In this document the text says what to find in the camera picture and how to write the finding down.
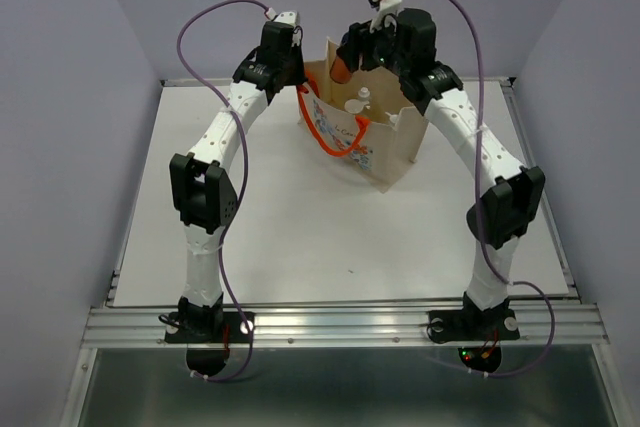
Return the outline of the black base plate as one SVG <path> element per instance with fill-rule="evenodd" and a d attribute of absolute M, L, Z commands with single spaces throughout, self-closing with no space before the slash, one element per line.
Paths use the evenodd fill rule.
<path fill-rule="evenodd" d="M 467 368 L 494 374 L 502 362 L 501 341 L 520 339 L 514 312 L 474 313 L 460 310 L 431 310 L 427 313 L 427 335 L 436 344 L 459 342 L 458 356 Z"/>
<path fill-rule="evenodd" d="M 185 361 L 190 375 L 206 382 L 223 383 L 238 379 L 248 368 L 253 356 L 255 314 L 224 312 L 214 327 L 189 326 L 178 319 L 177 312 L 160 314 L 158 320 L 165 327 L 164 342 L 186 345 Z M 232 345 L 248 348 L 239 367 L 231 365 Z"/>

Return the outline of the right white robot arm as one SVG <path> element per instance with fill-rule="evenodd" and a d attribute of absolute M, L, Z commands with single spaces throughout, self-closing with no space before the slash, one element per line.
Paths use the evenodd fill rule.
<path fill-rule="evenodd" d="M 454 70 L 438 61 L 431 15 L 408 8 L 381 19 L 353 23 L 336 59 L 346 72 L 383 68 L 396 76 L 402 94 L 447 140 L 474 181 L 466 214 L 476 240 L 474 266 L 458 310 L 431 310 L 426 332 L 435 343 L 484 340 L 505 333 L 518 338 L 508 287 L 519 240 L 535 219 L 545 174 L 512 155 L 484 122 L 484 103 L 471 102 Z"/>

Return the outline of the peach conical squeeze bottle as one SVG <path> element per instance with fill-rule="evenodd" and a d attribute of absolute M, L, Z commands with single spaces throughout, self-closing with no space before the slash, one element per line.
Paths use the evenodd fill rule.
<path fill-rule="evenodd" d="M 346 112 L 357 115 L 370 108 L 371 93 L 368 88 L 361 87 L 354 98 L 345 101 L 344 109 Z"/>

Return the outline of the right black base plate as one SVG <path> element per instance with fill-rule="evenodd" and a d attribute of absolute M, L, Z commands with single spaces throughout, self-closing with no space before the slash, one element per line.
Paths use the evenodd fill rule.
<path fill-rule="evenodd" d="M 494 374 L 502 362 L 501 341 L 520 339 L 514 312 L 474 313 L 460 310 L 431 310 L 427 313 L 427 335 L 436 344 L 459 342 L 458 356 L 467 368 Z"/>

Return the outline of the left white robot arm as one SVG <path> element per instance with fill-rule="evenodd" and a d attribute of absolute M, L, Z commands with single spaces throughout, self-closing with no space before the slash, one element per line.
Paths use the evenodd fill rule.
<path fill-rule="evenodd" d="M 234 72 L 226 103 L 195 145 L 169 163 L 172 200 L 186 235 L 187 274 L 168 321 L 202 341 L 215 339 L 223 325 L 220 240 L 240 204 L 229 170 L 249 128 L 275 95 L 305 80 L 301 38 L 296 11 L 267 21 L 260 44 Z"/>

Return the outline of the green liquid soap bottle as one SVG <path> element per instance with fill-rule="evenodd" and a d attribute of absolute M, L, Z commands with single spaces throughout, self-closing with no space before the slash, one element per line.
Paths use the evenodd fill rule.
<path fill-rule="evenodd" d="M 398 118 L 399 115 L 398 114 L 391 114 L 389 112 L 386 112 L 385 115 L 387 116 L 387 123 L 391 126 L 396 126 L 397 122 L 398 122 Z"/>

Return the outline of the orange bottle blue cap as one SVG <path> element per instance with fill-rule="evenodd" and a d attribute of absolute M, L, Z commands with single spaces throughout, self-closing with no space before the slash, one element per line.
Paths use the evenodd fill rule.
<path fill-rule="evenodd" d="M 329 70 L 330 79 L 337 83 L 344 85 L 352 78 L 352 72 L 349 70 L 347 63 L 344 59 L 343 46 L 348 42 L 349 34 L 345 33 L 336 47 L 334 60 Z"/>

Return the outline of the cream canvas bag orange handles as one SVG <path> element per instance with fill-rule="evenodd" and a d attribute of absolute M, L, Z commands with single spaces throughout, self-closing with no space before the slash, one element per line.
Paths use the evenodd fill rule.
<path fill-rule="evenodd" d="M 416 162 L 429 122 L 401 93 L 398 79 L 383 68 L 358 71 L 337 84 L 329 70 L 338 45 L 326 42 L 325 58 L 304 63 L 306 83 L 296 88 L 300 124 L 330 157 L 353 166 L 381 191 L 387 191 Z M 371 93 L 370 108 L 357 115 L 344 103 L 361 87 Z M 396 126 L 386 112 L 398 114 Z"/>

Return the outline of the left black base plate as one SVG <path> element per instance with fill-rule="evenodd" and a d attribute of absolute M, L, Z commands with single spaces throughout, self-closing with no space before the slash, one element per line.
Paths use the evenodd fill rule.
<path fill-rule="evenodd" d="M 255 314 L 224 312 L 214 327 L 189 326 L 178 319 L 177 312 L 160 314 L 158 320 L 165 327 L 164 342 L 186 345 L 185 361 L 190 375 L 206 382 L 223 383 L 238 379 L 248 368 L 253 356 Z M 239 367 L 231 365 L 232 345 L 248 348 Z"/>

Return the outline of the aluminium frame rail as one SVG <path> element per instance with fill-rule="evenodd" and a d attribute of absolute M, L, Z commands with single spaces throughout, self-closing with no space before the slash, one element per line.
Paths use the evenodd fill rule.
<path fill-rule="evenodd" d="M 93 309 L 67 426 L 632 426 L 598 308 L 581 300 L 547 206 L 521 239 L 509 290 L 516 341 L 486 335 L 493 378 L 456 343 L 427 336 L 432 311 L 458 310 L 475 242 L 467 169 L 429 131 L 417 162 L 380 192 L 324 154 L 283 90 L 253 124 L 246 197 L 224 246 L 233 290 L 253 314 L 252 345 L 230 341 L 211 382 L 188 353 L 221 343 L 165 340 L 159 316 L 185 280 L 185 236 L 170 156 L 220 109 L 194 82 L 161 94 L 112 304 Z"/>

